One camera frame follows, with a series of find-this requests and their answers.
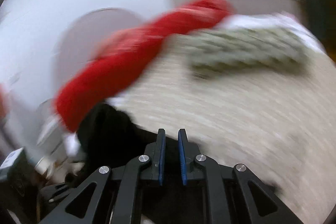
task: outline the black fabric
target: black fabric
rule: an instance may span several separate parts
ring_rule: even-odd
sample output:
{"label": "black fabric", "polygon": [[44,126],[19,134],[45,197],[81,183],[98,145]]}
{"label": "black fabric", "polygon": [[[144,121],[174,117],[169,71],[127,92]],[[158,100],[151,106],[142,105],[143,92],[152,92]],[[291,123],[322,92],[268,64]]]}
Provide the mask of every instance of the black fabric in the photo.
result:
{"label": "black fabric", "polygon": [[[157,134],[139,128],[129,116],[108,104],[97,104],[77,131],[87,154],[78,176],[68,175],[67,183],[76,187],[102,165],[115,168],[144,153]],[[202,191],[182,184],[177,140],[166,138],[164,185],[143,193],[142,214],[155,224],[203,223]]]}

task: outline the white paper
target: white paper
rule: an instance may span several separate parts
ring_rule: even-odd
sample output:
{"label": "white paper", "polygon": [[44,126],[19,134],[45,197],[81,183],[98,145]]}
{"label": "white paper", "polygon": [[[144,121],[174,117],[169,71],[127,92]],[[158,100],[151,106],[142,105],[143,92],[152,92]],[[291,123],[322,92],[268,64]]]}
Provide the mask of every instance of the white paper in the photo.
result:
{"label": "white paper", "polygon": [[20,155],[21,151],[23,150],[23,147],[21,147],[20,149],[14,150],[12,151],[7,158],[5,159],[5,161],[2,163],[2,165],[0,166],[0,170],[1,169],[5,169],[7,167],[10,167],[13,165],[14,161],[17,159],[17,157]]}

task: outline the red towel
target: red towel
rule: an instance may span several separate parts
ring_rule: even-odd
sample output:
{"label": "red towel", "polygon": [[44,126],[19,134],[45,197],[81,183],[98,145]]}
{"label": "red towel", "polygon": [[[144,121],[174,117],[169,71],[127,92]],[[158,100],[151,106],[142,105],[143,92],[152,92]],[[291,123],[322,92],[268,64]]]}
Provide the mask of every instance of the red towel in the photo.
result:
{"label": "red towel", "polygon": [[165,37],[211,28],[231,14],[226,0],[195,0],[130,29],[108,56],[89,63],[59,91],[55,107],[67,129],[75,132],[96,103],[129,87],[160,52]]}

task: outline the textured carpet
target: textured carpet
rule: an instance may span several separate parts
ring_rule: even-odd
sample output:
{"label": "textured carpet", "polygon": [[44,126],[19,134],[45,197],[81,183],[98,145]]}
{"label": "textured carpet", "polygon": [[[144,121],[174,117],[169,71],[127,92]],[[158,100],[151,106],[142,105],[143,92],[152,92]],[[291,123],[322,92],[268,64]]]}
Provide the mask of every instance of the textured carpet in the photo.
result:
{"label": "textured carpet", "polygon": [[336,70],[308,50],[298,75],[243,70],[201,80],[172,46],[130,88],[122,109],[150,131],[185,128],[219,164],[246,164],[275,182],[306,224],[322,223],[336,198]]}

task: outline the metal screw head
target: metal screw head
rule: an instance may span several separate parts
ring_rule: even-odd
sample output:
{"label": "metal screw head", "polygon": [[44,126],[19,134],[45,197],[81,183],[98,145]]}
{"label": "metal screw head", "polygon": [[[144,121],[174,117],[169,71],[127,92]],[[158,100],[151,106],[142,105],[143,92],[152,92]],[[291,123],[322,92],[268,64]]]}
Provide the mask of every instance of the metal screw head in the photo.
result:
{"label": "metal screw head", "polygon": [[110,168],[108,168],[107,166],[102,166],[99,168],[99,173],[101,174],[106,174],[108,171],[110,171]]}
{"label": "metal screw head", "polygon": [[203,154],[199,154],[199,155],[196,156],[196,159],[198,161],[205,161],[207,159],[207,156],[203,155]]}
{"label": "metal screw head", "polygon": [[141,162],[145,162],[145,161],[149,160],[149,157],[148,157],[147,155],[141,155],[141,156],[139,157],[139,160],[140,160]]}
{"label": "metal screw head", "polygon": [[246,170],[246,166],[243,165],[243,164],[237,164],[236,169],[237,169],[239,172],[244,172],[244,171]]}

